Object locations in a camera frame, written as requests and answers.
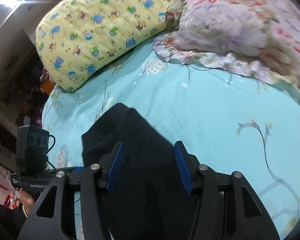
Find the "pink floral pillow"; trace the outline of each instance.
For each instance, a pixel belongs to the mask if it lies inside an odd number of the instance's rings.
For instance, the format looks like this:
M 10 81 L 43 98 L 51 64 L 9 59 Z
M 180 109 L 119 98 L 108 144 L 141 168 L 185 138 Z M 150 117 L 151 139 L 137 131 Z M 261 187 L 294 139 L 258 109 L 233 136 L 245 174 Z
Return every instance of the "pink floral pillow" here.
M 186 0 L 174 45 L 257 57 L 300 79 L 300 10 L 290 0 Z

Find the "silver screw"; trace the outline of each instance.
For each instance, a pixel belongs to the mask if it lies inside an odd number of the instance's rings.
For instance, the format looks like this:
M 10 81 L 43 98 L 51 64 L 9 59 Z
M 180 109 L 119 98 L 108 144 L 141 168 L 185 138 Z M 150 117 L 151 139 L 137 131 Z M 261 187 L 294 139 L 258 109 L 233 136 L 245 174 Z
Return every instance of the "silver screw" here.
M 90 169 L 92 169 L 93 171 L 96 171 L 96 170 L 100 169 L 100 165 L 98 163 L 94 163 L 90 166 Z
M 65 172 L 64 172 L 64 171 L 58 171 L 58 172 L 56 173 L 56 177 L 58 177 L 58 178 L 62 178 L 64 175 L 65 175 Z
M 206 171 L 208 169 L 208 166 L 207 165 L 205 165 L 205 164 L 200 164 L 199 165 L 199 170 L 200 171 Z
M 242 173 L 240 171 L 235 171 L 233 175 L 238 179 L 242 177 Z

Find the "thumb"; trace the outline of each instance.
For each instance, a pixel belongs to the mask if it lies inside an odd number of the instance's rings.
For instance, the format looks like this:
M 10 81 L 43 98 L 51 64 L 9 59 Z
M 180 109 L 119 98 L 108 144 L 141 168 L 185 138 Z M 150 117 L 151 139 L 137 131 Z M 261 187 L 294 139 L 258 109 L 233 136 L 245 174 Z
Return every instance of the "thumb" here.
M 29 214 L 31 207 L 34 205 L 35 201 L 34 198 L 23 189 L 19 192 L 20 200 L 25 208 L 27 214 Z

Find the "black clothing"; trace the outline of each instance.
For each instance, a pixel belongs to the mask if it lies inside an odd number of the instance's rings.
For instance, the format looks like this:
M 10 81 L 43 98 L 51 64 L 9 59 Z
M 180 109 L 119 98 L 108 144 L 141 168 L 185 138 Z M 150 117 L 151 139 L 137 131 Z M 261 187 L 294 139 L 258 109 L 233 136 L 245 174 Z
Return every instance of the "black clothing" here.
M 197 196 L 184 190 L 173 145 L 135 109 L 116 104 L 82 135 L 85 167 L 98 163 L 116 141 L 126 152 L 115 189 L 102 198 L 115 240 L 186 240 Z
M 25 220 L 26 216 L 22 210 L 22 204 L 14 210 L 0 205 L 0 240 L 17 239 Z

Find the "light blue bed sheet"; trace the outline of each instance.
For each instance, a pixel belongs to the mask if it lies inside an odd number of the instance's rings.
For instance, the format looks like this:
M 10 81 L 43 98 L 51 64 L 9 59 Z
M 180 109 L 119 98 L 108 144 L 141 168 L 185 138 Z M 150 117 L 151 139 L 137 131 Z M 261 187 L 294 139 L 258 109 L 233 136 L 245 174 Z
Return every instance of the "light blue bed sheet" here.
M 76 93 L 54 89 L 42 115 L 43 128 L 56 137 L 50 161 L 81 166 L 81 135 L 119 102 L 172 144 L 182 140 L 200 163 L 241 171 L 280 238 L 292 230 L 300 218 L 300 106 L 289 95 L 220 70 L 162 62 L 150 39 Z

